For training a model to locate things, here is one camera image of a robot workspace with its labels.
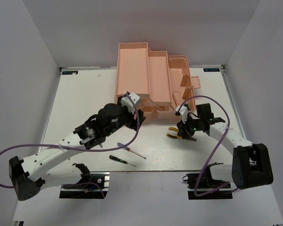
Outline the yellow pliers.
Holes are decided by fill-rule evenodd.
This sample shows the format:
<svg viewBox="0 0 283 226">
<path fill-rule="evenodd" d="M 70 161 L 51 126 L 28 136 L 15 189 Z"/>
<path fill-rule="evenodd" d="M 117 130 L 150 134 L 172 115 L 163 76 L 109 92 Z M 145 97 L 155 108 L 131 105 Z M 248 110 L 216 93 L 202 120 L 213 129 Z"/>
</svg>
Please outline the yellow pliers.
<svg viewBox="0 0 283 226">
<path fill-rule="evenodd" d="M 175 134 L 167 133 L 166 136 L 167 136 L 168 138 L 176 139 L 176 140 L 185 139 L 185 140 L 190 140 L 190 141 L 197 141 L 197 139 L 195 139 L 195 138 L 193 138 L 193 137 L 179 136 L 179 135 L 178 135 L 179 130 L 178 130 L 177 128 L 169 127 L 168 130 L 175 132 Z"/>
</svg>

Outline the pink plastic toolbox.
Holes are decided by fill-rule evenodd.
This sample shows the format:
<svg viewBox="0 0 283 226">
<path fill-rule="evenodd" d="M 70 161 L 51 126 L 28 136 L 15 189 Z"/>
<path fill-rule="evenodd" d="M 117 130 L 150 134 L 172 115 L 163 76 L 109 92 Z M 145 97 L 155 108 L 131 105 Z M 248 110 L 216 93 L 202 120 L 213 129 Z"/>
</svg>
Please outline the pink plastic toolbox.
<svg viewBox="0 0 283 226">
<path fill-rule="evenodd" d="M 152 51 L 146 42 L 118 45 L 115 99 L 126 91 L 139 95 L 147 121 L 176 120 L 175 109 L 183 101 L 194 112 L 192 96 L 199 88 L 200 79 L 191 76 L 186 56 Z"/>
</svg>

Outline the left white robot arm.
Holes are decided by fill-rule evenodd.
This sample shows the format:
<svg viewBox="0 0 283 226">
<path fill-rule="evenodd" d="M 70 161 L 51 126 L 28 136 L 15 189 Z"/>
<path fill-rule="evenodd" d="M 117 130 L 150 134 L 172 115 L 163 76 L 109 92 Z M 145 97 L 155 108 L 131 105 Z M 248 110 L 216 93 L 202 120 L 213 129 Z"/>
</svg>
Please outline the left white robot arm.
<svg viewBox="0 0 283 226">
<path fill-rule="evenodd" d="M 83 163 L 74 163 L 67 171 L 54 171 L 54 167 L 70 160 L 84 151 L 105 142 L 123 126 L 138 131 L 146 119 L 138 109 L 141 98 L 135 93 L 126 93 L 117 103 L 106 104 L 66 138 L 56 145 L 49 145 L 40 153 L 23 159 L 15 156 L 9 160 L 9 177 L 17 198 L 26 201 L 41 190 L 63 186 L 66 189 L 102 190 L 104 180 L 93 176 Z"/>
</svg>

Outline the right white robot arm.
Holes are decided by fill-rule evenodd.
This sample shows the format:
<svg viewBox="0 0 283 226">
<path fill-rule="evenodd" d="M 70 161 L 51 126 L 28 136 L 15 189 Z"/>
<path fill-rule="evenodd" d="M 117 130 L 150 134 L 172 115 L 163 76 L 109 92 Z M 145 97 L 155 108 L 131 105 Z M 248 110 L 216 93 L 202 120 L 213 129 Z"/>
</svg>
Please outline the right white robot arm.
<svg viewBox="0 0 283 226">
<path fill-rule="evenodd" d="M 208 163 L 200 172 L 196 184 L 213 188 L 220 182 L 234 183 L 239 189 L 253 188 L 273 183 L 274 176 L 268 148 L 255 144 L 230 129 L 225 120 L 215 117 L 210 104 L 197 105 L 198 116 L 193 118 L 187 107 L 177 106 L 175 114 L 181 117 L 177 124 L 178 135 L 192 138 L 202 131 L 218 141 L 231 155 L 232 163 Z"/>
</svg>

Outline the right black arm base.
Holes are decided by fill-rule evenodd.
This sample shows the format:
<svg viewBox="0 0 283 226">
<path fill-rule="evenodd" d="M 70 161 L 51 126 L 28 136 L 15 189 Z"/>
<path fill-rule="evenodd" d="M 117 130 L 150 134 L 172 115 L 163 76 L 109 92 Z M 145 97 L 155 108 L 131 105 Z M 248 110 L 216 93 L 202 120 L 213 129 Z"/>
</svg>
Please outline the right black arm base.
<svg viewBox="0 0 283 226">
<path fill-rule="evenodd" d="M 205 172 L 203 173 L 200 179 L 200 183 L 197 188 L 197 194 L 202 194 L 206 191 L 213 190 L 225 183 L 225 181 L 222 181 L 222 180 L 214 180 L 210 173 L 210 168 L 212 166 L 221 165 L 221 164 L 222 163 L 215 162 L 215 163 L 209 164 L 206 167 Z M 194 194 L 194 188 L 196 186 L 196 182 L 197 182 L 197 178 L 199 174 L 200 174 L 199 172 L 187 173 L 182 178 L 183 182 L 187 184 L 189 200 L 227 200 L 227 199 L 233 198 L 232 188 L 229 183 L 227 183 L 227 186 L 213 193 L 210 193 L 204 196 L 200 196 L 200 197 L 196 196 Z"/>
</svg>

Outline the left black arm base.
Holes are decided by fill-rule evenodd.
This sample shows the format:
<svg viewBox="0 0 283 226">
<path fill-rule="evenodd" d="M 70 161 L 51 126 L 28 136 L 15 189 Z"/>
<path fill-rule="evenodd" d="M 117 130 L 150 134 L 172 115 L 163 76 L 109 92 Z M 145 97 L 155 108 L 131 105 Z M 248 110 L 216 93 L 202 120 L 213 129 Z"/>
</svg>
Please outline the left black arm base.
<svg viewBox="0 0 283 226">
<path fill-rule="evenodd" d="M 84 164 L 74 163 L 80 170 L 80 180 L 76 184 L 62 185 L 60 199 L 104 199 L 108 192 L 110 173 L 91 172 Z"/>
</svg>

